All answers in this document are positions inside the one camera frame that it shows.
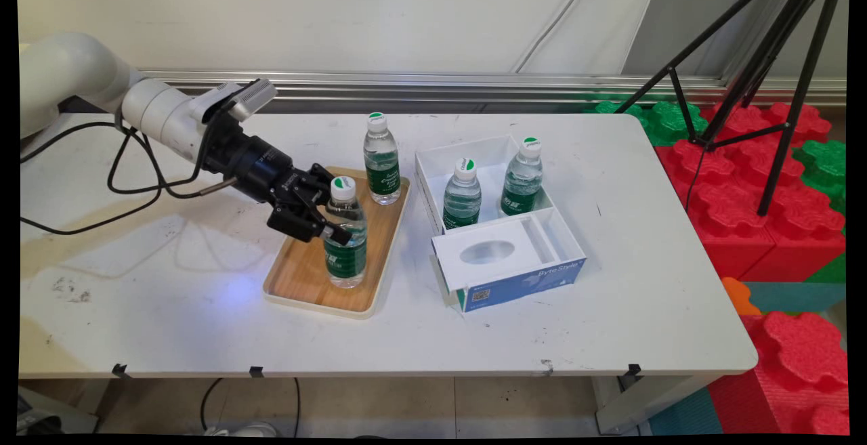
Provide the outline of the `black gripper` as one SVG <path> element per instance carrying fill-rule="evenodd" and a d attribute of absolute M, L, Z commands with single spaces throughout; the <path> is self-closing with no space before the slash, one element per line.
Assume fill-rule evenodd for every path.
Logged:
<path fill-rule="evenodd" d="M 328 239 L 346 245 L 351 233 L 322 216 L 322 193 L 331 195 L 335 176 L 320 164 L 309 170 L 297 169 L 291 156 L 258 136 L 244 133 L 241 124 L 228 114 L 215 116 L 205 128 L 203 169 L 223 179 L 235 179 L 233 188 L 273 210 L 270 229 L 312 242 Z"/>

